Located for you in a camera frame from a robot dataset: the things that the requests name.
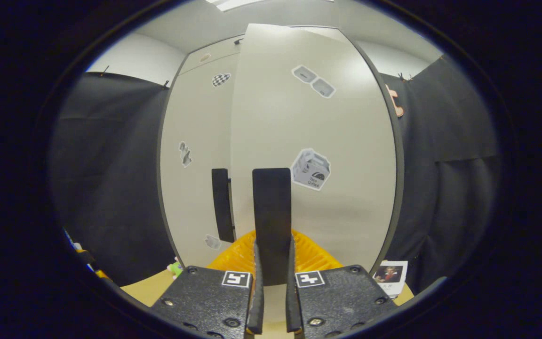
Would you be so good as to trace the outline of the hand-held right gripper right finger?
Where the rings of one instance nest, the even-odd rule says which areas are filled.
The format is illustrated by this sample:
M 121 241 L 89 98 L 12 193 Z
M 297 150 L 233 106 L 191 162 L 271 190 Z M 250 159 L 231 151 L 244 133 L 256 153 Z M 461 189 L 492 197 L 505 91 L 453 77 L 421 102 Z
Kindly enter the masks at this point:
M 286 328 L 296 339 L 328 339 L 387 317 L 397 309 L 360 265 L 341 266 L 304 234 L 289 247 Z

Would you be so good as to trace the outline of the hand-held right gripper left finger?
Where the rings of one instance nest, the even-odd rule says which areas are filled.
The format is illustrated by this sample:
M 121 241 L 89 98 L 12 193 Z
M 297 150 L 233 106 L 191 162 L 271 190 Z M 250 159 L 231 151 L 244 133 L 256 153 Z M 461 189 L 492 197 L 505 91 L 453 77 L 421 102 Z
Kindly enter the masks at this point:
M 256 232 L 239 238 L 209 267 L 184 268 L 152 310 L 170 323 L 218 339 L 260 335 L 264 275 Z

